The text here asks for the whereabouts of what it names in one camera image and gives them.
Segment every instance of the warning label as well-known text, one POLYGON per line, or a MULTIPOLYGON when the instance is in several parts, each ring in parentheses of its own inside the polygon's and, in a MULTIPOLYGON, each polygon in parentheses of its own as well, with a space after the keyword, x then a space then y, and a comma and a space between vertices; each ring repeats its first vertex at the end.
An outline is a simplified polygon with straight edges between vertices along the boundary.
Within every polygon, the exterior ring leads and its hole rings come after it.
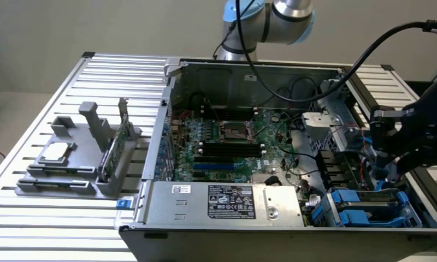
POLYGON ((224 219, 256 219, 252 186, 209 186, 208 216, 224 219))

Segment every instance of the slotted metal platform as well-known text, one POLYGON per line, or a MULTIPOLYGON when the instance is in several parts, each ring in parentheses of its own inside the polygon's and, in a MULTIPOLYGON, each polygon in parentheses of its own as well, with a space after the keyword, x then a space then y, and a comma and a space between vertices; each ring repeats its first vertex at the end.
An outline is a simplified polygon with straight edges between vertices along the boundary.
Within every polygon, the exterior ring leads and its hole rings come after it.
MULTIPOLYGON (((78 61, 0 166, 0 261, 136 261, 114 230, 116 201, 16 196, 14 187, 50 137, 54 117, 70 116, 74 123, 84 123, 77 108, 92 101, 98 104, 100 117, 117 123, 118 98, 125 97, 129 120, 142 129, 142 136, 121 193, 137 193, 165 87, 165 61, 162 57, 106 53, 78 61)), ((417 99, 396 72, 381 66, 366 65, 357 75, 378 104, 400 109, 417 99)), ((437 169, 430 169, 430 174, 437 181, 437 169)), ((132 211, 121 211, 121 221, 132 216, 132 211)))

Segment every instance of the white wall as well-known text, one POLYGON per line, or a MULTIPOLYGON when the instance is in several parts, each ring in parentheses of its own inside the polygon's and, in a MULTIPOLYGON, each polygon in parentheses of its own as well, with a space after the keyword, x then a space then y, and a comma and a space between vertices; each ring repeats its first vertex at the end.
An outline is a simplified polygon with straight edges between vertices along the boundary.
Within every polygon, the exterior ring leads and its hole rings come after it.
MULTIPOLYGON (((84 51, 210 56, 221 40, 225 0, 0 0, 0 90, 53 92, 84 51)), ((314 0, 312 36, 261 44, 261 59, 353 63, 389 28, 437 19, 437 0, 314 0)), ((437 35, 394 36, 370 63, 405 79, 437 68, 437 35)))

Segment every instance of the green circuit board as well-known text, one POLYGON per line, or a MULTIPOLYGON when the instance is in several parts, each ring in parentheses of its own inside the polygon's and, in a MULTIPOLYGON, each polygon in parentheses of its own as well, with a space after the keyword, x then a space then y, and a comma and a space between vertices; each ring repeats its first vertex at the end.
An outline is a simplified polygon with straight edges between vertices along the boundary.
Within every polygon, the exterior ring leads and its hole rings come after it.
MULTIPOLYGON (((264 110, 250 121, 218 121, 204 120, 200 117, 186 117, 182 120, 181 134, 177 136, 176 146, 176 181, 221 181, 221 182, 249 182, 253 174, 269 174, 274 168, 277 172, 285 172, 281 167, 282 159, 289 164, 294 157, 284 153, 277 147, 276 132, 278 136, 286 137, 286 114, 264 110), (246 127, 248 139, 230 132, 224 133, 224 123, 228 126, 240 125, 246 127), (201 170, 204 177, 197 178, 193 173, 194 157, 198 153, 200 142, 214 143, 252 143, 264 144, 266 151, 262 157, 233 158, 233 171, 201 170)), ((292 144, 285 143, 282 138, 280 147, 293 152, 292 144)))

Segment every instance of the capacitor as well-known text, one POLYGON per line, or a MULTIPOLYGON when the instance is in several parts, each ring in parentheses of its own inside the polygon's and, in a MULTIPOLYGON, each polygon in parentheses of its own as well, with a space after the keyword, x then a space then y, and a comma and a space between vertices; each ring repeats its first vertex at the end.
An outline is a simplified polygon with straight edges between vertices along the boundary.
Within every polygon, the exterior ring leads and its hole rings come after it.
POLYGON ((272 123, 278 123, 280 118, 277 116, 270 117, 272 123))

